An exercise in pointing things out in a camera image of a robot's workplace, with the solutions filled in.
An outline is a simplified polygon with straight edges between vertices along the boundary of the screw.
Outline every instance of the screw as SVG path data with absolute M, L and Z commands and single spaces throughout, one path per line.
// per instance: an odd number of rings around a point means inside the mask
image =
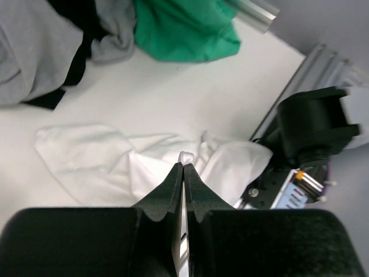
M 258 189 L 250 189 L 248 191 L 248 195 L 250 195 L 251 197 L 257 197 L 259 195 L 259 190 Z

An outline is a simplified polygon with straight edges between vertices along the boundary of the small white object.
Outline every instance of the small white object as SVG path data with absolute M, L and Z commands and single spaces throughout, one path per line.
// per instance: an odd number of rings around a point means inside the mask
M 326 196 L 321 196 L 319 197 L 319 201 L 326 203 L 327 202 L 327 197 Z
M 178 162 L 181 162 L 183 166 L 193 163 L 195 160 L 195 155 L 189 152 L 181 151 L 178 157 Z

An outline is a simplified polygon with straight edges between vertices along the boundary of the gray cloth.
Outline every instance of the gray cloth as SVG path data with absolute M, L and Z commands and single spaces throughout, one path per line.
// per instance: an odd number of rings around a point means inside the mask
M 101 26 L 112 35 L 91 45 L 92 59 L 97 62 L 129 59 L 134 50 L 133 29 L 136 24 L 131 0 L 95 0 Z
M 135 26 L 131 0 L 95 4 L 102 27 L 111 35 L 92 42 L 92 60 L 130 58 Z M 31 100 L 59 88 L 82 36 L 45 0 L 0 0 L 0 104 Z
M 59 88 L 82 32 L 44 0 L 0 0 L 0 104 Z
M 348 96 L 341 98 L 349 124 L 360 124 L 361 134 L 354 137 L 346 149 L 356 148 L 369 143 L 369 88 L 350 87 Z

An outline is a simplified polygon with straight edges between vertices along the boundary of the green cloth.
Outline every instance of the green cloth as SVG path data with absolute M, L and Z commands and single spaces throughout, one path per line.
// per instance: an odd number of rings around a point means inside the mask
M 161 61 L 205 62 L 238 53 L 224 0 L 135 0 L 135 43 Z

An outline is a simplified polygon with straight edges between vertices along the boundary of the white cloth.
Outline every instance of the white cloth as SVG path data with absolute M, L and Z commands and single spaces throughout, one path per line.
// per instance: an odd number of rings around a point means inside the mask
M 200 141 L 174 134 L 126 137 L 100 124 L 43 128 L 35 148 L 59 183 L 87 206 L 134 204 L 165 179 L 181 151 L 195 154 L 204 183 L 234 205 L 272 156 L 261 145 L 221 141 L 207 132 Z

